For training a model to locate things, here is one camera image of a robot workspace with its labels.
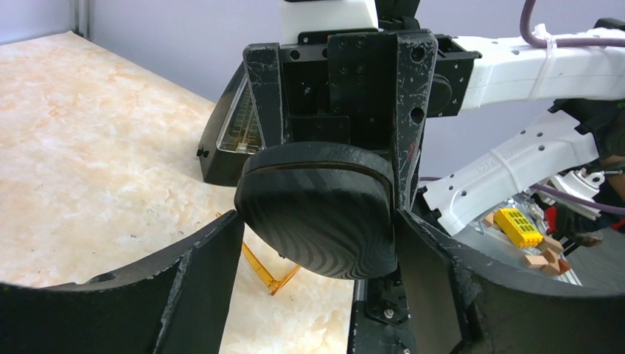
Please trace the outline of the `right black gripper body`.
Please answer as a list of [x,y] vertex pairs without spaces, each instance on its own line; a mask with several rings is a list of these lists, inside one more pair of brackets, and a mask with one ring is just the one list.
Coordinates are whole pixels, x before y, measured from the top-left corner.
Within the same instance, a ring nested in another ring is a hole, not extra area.
[[243,63],[264,144],[242,172],[245,204],[322,198],[296,176],[368,176],[398,206],[424,203],[422,132],[455,116],[478,50],[426,29],[306,32],[297,44],[251,44]]

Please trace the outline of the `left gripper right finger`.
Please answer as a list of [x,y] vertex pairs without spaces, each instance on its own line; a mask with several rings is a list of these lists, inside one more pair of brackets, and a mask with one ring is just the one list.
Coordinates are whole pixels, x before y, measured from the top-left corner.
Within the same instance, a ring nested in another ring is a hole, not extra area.
[[395,238],[418,353],[622,353],[624,295],[551,280],[406,211]]

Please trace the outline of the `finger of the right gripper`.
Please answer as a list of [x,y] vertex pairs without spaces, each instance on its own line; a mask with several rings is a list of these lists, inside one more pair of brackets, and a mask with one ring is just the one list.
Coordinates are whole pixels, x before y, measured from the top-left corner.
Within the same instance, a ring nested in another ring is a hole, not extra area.
[[240,64],[214,107],[198,144],[203,180],[235,187],[249,156],[263,148],[245,66]]

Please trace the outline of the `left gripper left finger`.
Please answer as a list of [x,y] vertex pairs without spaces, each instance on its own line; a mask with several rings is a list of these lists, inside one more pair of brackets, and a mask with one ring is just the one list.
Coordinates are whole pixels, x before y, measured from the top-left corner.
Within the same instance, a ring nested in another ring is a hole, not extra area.
[[3,353],[218,353],[244,223],[196,233],[86,283],[1,285]]

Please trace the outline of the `black glasses case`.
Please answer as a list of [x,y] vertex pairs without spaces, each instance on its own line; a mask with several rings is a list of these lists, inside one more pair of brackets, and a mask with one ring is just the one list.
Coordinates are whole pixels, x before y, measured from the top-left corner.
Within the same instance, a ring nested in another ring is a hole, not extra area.
[[281,256],[343,280],[397,269],[391,163],[331,142],[270,147],[244,164],[234,196],[251,230]]

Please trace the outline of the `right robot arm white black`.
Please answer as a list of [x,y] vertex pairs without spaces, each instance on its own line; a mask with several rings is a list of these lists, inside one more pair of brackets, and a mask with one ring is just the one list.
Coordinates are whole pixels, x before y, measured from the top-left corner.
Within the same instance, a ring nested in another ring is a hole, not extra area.
[[[544,181],[571,192],[590,218],[598,183],[559,173],[624,152],[624,23],[552,35],[530,27],[532,1],[512,38],[434,35],[417,1],[282,1],[282,40],[251,44],[198,144],[203,179],[233,187],[246,162],[298,168],[311,142],[380,154],[394,166],[397,206],[456,235],[501,201]],[[429,118],[488,105],[552,100],[511,138],[419,190]]]

